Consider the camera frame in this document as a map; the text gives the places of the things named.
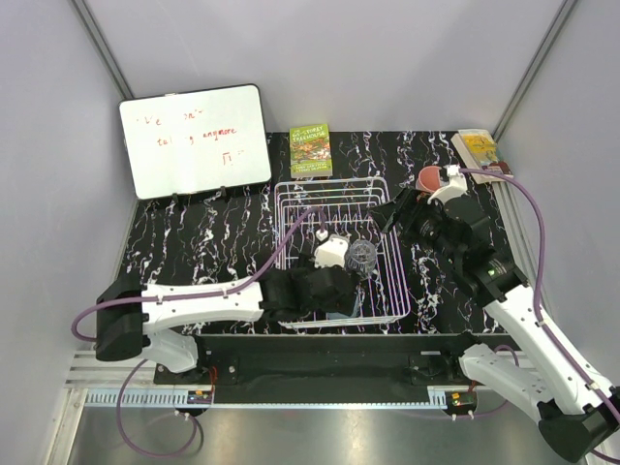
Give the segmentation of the pink plastic cup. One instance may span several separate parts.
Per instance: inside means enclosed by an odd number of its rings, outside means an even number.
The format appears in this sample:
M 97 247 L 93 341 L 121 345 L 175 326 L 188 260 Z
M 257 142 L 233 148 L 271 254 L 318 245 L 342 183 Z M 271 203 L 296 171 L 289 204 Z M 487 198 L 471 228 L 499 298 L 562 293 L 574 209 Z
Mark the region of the pink plastic cup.
M 439 166 L 428 166 L 423 168 L 416 180 L 416 188 L 427 194 L 434 194 L 441 189 L 444 181 L 441 178 L 441 168 Z

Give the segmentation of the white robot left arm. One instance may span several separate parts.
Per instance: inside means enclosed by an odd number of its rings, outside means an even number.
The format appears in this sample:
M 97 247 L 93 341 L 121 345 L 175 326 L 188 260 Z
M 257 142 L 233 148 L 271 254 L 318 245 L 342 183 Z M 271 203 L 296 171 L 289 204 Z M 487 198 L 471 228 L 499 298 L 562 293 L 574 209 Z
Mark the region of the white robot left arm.
M 143 357 L 190 384 L 208 374 L 209 360 L 194 336 L 175 332 L 194 323 L 294 323 L 313 313 L 354 312 L 358 277 L 342 265 L 270 268 L 249 278 L 129 290 L 115 283 L 100 297 L 95 353 L 99 361 Z

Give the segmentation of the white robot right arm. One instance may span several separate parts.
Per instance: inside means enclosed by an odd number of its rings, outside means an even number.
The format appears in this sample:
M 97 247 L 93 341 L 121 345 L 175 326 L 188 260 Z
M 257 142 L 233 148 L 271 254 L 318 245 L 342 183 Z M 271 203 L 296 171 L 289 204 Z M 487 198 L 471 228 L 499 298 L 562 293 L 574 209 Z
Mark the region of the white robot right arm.
M 535 296 L 515 262 L 489 240 L 488 215 L 467 195 L 403 190 L 372 209 L 385 233 L 432 249 L 449 264 L 458 289 L 510 335 L 533 372 L 499 359 L 473 335 L 461 335 L 440 359 L 452 384 L 469 379 L 503 396 L 539 428 L 547 444 L 576 463 L 619 429 L 619 389 L 563 334 Z

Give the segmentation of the light blue plastic cup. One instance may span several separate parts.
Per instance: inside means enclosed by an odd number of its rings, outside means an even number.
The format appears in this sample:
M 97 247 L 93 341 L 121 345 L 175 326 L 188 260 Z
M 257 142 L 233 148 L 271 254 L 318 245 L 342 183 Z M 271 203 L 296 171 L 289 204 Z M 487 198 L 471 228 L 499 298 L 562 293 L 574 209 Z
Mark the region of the light blue plastic cup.
M 343 306 L 338 307 L 335 312 L 326 313 L 329 320 L 344 320 L 357 318 L 360 313 L 359 289 L 355 288 L 351 297 L 343 301 Z

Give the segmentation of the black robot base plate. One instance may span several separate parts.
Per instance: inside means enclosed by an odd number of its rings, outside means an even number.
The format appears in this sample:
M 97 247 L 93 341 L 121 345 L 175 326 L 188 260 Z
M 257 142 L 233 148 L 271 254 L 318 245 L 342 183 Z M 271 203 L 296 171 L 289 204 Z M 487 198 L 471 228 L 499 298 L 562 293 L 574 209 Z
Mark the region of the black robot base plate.
M 157 385 L 215 383 L 218 406 L 413 404 L 429 387 L 467 388 L 456 356 L 477 337 L 460 335 L 205 335 L 202 366 L 155 368 Z

